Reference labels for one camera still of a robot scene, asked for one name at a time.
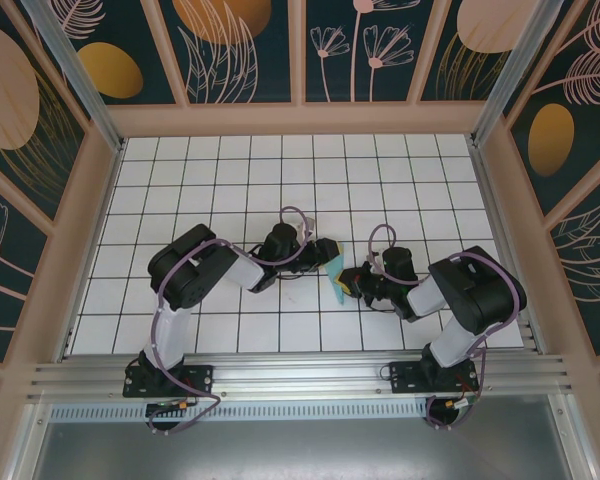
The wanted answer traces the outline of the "light blue paper sheet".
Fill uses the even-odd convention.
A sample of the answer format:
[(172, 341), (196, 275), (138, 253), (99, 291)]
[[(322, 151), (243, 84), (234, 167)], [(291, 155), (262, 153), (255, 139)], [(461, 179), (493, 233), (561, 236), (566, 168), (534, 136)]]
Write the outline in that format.
[(344, 270), (344, 254), (342, 253), (336, 259), (330, 261), (330, 263), (330, 271), (326, 273), (326, 275), (332, 285), (337, 302), (340, 305), (343, 305), (345, 300), (345, 292), (343, 291), (342, 285), (339, 283), (338, 278)]

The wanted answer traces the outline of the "grey metal sheet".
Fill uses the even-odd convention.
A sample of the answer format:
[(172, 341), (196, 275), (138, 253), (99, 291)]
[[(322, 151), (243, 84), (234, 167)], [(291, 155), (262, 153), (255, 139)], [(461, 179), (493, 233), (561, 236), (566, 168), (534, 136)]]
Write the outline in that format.
[(481, 401), (457, 431), (416, 418), (54, 423), (34, 480), (575, 480), (548, 401)]

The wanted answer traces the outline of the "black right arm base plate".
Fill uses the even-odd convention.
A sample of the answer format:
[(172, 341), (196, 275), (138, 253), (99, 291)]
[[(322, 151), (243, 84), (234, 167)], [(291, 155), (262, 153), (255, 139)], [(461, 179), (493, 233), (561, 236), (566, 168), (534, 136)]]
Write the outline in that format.
[(476, 392), (479, 388), (475, 363), (465, 360), (453, 367), (436, 363), (401, 361), (389, 364), (389, 382), (394, 394), (452, 394)]

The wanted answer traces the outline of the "long aluminium base rail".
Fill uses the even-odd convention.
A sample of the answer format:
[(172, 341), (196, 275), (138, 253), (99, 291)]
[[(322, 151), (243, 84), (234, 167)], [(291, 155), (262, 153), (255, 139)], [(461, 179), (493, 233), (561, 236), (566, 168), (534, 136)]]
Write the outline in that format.
[[(213, 392), (224, 400), (387, 398), (387, 364), (418, 360), (415, 351), (188, 355), (213, 368)], [(31, 400), (49, 403), (119, 401), (127, 355), (71, 356), (39, 364), (25, 386)], [(489, 351), (487, 396), (568, 393), (574, 385), (562, 358), (528, 350)]]

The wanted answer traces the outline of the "aluminium table side rail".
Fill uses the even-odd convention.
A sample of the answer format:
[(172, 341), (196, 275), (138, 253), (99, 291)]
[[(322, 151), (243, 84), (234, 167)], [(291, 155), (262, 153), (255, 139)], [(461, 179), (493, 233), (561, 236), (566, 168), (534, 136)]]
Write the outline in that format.
[(70, 296), (69, 304), (65, 312), (65, 318), (61, 329), (57, 346), (55, 348), (52, 362), (61, 363), (66, 356), (66, 351), (70, 348), (72, 335), (76, 330), (76, 323), (79, 320), (79, 314), (83, 308), (83, 302), (86, 298), (86, 290), (88, 289), (91, 269), (94, 266), (95, 257), (98, 251), (100, 235), (103, 233), (106, 223), (107, 211), (109, 203), (113, 196), (117, 176), (119, 174), (124, 153), (126, 151), (128, 139), (122, 138), (122, 143), (112, 157), (112, 162), (109, 171), (105, 177), (106, 182), (103, 184), (103, 190), (100, 195), (96, 216), (91, 222), (91, 232), (87, 237), (83, 258), (77, 272), (76, 282)]
[[(498, 201), (495, 187), (491, 182), (486, 163), (480, 150), (474, 145), (469, 135), (466, 136), (469, 156), (474, 168), (478, 186), (484, 202), (486, 215), (492, 230), (495, 248), (499, 257), (499, 263), (513, 274), (519, 282), (523, 281), (522, 275), (518, 272), (516, 261), (514, 259), (511, 244), (509, 242), (506, 222)], [(516, 320), (517, 324), (511, 323), (506, 328), (490, 335), (487, 339), (487, 345), (496, 349), (522, 349), (523, 351), (538, 352), (536, 339), (531, 325), (531, 317), (527, 310), (524, 310)]]

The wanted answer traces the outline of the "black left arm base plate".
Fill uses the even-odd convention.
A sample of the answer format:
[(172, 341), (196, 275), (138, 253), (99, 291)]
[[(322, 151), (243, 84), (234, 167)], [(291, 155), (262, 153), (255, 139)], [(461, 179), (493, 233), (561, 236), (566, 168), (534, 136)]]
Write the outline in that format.
[[(180, 365), (170, 373), (189, 388), (211, 392), (213, 367), (210, 365)], [(184, 398), (191, 395), (191, 392), (174, 384), (152, 365), (148, 368), (133, 365), (125, 369), (124, 398)]]

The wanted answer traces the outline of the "aluminium corner post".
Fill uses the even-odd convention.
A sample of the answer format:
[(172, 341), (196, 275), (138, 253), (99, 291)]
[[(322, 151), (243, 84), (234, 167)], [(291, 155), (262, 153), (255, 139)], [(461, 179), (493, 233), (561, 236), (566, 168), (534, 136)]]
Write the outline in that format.
[(488, 139), (551, 29), (561, 5), (562, 0), (537, 0), (471, 132), (474, 148), (479, 149)]
[(42, 38), (54, 58), (66, 72), (95, 125), (115, 153), (121, 150), (122, 137), (99, 92), (94, 87), (69, 38), (62, 31), (46, 0), (21, 0), (32, 22), (39, 28)]

